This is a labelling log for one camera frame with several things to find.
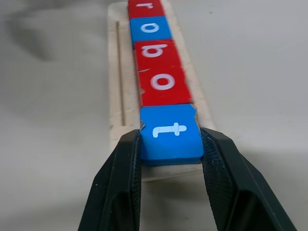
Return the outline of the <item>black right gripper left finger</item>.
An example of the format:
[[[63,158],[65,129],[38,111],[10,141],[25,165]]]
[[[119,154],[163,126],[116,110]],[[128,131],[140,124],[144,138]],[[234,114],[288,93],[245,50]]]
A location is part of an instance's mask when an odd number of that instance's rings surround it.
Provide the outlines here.
[[[141,135],[121,136],[96,174],[77,231],[139,231]]]

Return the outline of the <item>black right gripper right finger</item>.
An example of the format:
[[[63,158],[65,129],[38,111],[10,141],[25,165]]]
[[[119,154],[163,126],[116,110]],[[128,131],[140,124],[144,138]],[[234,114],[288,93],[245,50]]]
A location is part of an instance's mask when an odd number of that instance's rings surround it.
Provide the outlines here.
[[[201,129],[206,192],[218,231],[297,231],[263,175],[221,132]]]

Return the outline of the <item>blue letter t tile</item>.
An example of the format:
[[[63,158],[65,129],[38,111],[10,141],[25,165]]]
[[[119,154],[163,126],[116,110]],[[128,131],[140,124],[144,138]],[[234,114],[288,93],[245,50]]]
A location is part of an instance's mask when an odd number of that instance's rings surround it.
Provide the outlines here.
[[[146,106],[140,111],[141,159],[147,166],[198,164],[204,155],[191,104]]]

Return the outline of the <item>red letter o tile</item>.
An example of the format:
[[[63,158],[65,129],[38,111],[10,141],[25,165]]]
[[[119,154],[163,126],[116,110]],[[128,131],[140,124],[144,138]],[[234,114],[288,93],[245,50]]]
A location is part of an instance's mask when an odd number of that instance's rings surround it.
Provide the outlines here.
[[[165,66],[138,72],[141,105],[158,106],[190,103],[186,76],[179,66]]]

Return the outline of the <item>red letter b tile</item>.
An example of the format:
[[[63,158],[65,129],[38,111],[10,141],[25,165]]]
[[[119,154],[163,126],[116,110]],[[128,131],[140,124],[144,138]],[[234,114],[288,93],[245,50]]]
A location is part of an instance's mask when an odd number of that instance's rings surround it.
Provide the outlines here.
[[[181,66],[180,56],[173,39],[157,39],[134,43],[139,71],[156,67]]]

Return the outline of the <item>wooden letter tray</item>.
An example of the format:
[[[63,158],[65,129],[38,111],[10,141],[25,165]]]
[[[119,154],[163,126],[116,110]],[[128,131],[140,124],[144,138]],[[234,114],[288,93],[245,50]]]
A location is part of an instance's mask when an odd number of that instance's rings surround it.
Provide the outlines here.
[[[192,94],[195,116],[199,126],[216,129],[201,81],[188,52],[175,11],[169,0],[161,0],[173,38],[178,46],[180,60],[186,74],[186,83]],[[108,7],[108,58],[109,58],[109,108],[110,148],[116,171],[128,161],[126,172],[134,162],[141,144],[140,106],[137,71],[131,44],[128,22],[128,2],[112,3]]]

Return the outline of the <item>blue letter o tile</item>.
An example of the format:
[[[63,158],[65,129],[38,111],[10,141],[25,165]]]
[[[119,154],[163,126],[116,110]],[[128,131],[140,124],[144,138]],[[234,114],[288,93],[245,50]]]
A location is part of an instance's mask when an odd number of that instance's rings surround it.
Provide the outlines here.
[[[132,18],[129,20],[132,47],[136,42],[171,39],[172,33],[165,16]]]

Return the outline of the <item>red letter r tile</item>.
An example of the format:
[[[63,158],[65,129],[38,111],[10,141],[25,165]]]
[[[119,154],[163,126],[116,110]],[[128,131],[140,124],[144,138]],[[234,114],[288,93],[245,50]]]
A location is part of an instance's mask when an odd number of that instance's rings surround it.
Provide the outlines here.
[[[128,0],[129,18],[164,16],[161,0]]]

